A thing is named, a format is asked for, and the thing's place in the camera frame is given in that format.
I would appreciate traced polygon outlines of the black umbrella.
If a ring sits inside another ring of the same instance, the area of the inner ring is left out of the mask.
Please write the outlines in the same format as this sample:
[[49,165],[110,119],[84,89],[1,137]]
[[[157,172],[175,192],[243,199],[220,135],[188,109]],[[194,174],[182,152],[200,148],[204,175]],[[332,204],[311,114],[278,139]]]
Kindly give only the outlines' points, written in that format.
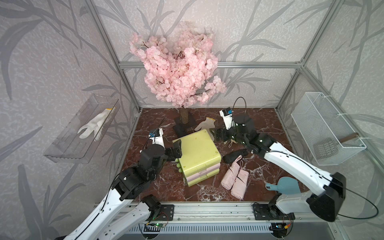
[[188,130],[188,128],[183,124],[181,125],[176,124],[175,126],[173,126],[173,130],[176,133],[178,138],[182,138],[190,134],[190,131]]
[[223,157],[223,161],[225,164],[232,164],[238,157],[245,157],[249,154],[249,152],[246,149],[237,150],[234,152],[231,152]]

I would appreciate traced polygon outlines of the green pink drawer cabinet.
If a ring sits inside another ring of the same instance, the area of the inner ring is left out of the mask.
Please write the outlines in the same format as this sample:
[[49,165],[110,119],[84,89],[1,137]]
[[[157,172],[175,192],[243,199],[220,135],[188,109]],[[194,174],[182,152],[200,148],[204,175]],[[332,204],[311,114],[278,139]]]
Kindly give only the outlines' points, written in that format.
[[177,160],[177,167],[188,187],[220,172],[222,156],[207,130],[200,130],[179,140],[182,157]]

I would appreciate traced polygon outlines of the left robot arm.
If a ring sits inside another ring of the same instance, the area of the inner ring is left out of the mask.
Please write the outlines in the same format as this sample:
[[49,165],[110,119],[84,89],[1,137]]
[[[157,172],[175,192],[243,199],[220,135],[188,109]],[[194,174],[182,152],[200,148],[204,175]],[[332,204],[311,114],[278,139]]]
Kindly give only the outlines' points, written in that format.
[[131,228],[159,214],[161,203],[149,195],[137,204],[132,211],[117,219],[126,206],[146,190],[160,174],[166,162],[182,157],[182,141],[177,140],[173,147],[165,148],[154,143],[142,150],[139,162],[122,171],[92,213],[69,235],[62,240],[117,240]]

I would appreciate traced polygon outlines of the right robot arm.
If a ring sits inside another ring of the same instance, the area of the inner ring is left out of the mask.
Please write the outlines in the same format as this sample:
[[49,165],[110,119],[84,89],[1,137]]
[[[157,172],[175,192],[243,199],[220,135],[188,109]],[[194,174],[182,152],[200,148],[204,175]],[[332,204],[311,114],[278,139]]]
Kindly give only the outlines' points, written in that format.
[[304,161],[280,142],[255,130],[253,120],[247,115],[233,116],[220,111],[225,127],[211,132],[217,141],[234,141],[252,154],[271,162],[299,180],[309,190],[305,193],[281,194],[270,202],[272,209],[281,213],[314,213],[320,219],[334,222],[346,198],[346,177],[331,174]]

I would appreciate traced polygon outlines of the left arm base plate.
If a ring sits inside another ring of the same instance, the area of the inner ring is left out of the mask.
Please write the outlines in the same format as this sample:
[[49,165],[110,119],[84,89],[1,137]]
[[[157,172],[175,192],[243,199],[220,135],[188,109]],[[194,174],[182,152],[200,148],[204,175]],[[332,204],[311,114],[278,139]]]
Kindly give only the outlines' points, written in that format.
[[169,222],[174,219],[175,205],[166,204],[161,205],[158,210],[155,210],[154,213],[151,213],[150,216],[146,219],[147,222],[153,221],[165,221]]

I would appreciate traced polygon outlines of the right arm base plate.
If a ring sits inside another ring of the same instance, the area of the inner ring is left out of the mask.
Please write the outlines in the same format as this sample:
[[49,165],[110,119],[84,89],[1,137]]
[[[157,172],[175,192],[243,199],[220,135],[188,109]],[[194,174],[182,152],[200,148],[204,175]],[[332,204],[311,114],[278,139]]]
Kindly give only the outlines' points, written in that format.
[[293,221],[296,219],[294,213],[284,214],[276,206],[269,204],[253,203],[255,220],[264,221]]

